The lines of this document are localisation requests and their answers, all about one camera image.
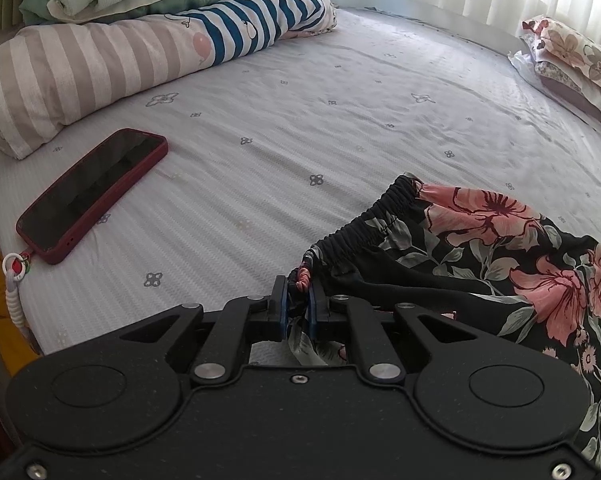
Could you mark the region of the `black floral pants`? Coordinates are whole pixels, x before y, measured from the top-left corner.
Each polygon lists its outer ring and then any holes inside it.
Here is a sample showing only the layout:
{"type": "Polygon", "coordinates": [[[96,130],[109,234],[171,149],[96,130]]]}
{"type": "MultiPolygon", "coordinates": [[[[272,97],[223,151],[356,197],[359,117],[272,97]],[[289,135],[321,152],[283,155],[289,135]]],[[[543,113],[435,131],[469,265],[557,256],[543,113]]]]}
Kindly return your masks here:
{"type": "Polygon", "coordinates": [[[566,362],[587,388],[576,439],[601,468],[601,243],[508,195],[401,176],[318,240],[288,277],[292,302],[407,302],[566,362]]]}

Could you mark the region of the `white floral bed sheet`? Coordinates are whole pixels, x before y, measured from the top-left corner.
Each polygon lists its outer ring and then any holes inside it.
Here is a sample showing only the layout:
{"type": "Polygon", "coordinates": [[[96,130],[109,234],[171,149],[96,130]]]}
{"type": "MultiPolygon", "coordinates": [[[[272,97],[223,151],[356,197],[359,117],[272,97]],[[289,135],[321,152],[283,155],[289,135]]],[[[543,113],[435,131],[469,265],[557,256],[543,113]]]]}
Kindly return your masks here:
{"type": "Polygon", "coordinates": [[[601,242],[601,131],[501,54],[341,11],[332,32],[119,101],[24,160],[0,153],[2,250],[22,249],[17,218],[126,127],[165,136],[168,154],[62,263],[32,264],[20,301],[46,353],[188,301],[268,294],[401,174],[505,193],[601,242]]]}

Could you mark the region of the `red case smartphone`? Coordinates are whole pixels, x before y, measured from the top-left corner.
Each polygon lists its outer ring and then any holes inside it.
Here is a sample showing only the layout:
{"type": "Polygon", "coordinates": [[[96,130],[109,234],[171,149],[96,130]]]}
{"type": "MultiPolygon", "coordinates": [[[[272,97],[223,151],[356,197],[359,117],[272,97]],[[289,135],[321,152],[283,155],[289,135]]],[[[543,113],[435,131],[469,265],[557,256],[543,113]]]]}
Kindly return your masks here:
{"type": "Polygon", "coordinates": [[[20,215],[17,234],[45,263],[62,262],[167,153],[165,136],[131,128],[113,132],[20,215]]]}

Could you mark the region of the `white lower pillow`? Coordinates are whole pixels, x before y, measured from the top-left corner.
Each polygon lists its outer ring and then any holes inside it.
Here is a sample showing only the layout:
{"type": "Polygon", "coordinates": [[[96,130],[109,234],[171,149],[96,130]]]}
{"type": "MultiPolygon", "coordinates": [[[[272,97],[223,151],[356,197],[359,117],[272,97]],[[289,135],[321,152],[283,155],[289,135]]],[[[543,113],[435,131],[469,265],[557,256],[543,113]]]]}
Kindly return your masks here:
{"type": "Polygon", "coordinates": [[[581,72],[560,61],[537,61],[529,52],[508,56],[517,73],[587,125],[601,130],[601,89],[581,72]]]}

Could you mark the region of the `striped bolster pillow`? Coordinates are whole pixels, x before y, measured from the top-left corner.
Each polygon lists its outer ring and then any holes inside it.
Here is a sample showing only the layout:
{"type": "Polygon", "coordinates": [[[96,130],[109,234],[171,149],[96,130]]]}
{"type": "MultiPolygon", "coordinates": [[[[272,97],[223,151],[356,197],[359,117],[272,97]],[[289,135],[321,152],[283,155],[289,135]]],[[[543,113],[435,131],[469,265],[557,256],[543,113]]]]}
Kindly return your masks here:
{"type": "Polygon", "coordinates": [[[330,0],[220,0],[112,24],[27,26],[0,44],[0,151],[22,160],[121,99],[336,24],[330,0]]]}

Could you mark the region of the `floral top pillow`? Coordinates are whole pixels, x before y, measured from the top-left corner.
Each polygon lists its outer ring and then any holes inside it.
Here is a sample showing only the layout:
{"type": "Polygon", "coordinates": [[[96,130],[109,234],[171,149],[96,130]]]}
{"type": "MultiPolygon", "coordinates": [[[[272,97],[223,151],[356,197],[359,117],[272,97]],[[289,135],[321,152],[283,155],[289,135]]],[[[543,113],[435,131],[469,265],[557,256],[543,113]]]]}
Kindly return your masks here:
{"type": "Polygon", "coordinates": [[[571,26],[538,15],[521,21],[523,38],[533,40],[537,51],[545,52],[578,70],[601,89],[601,45],[571,26]]]}

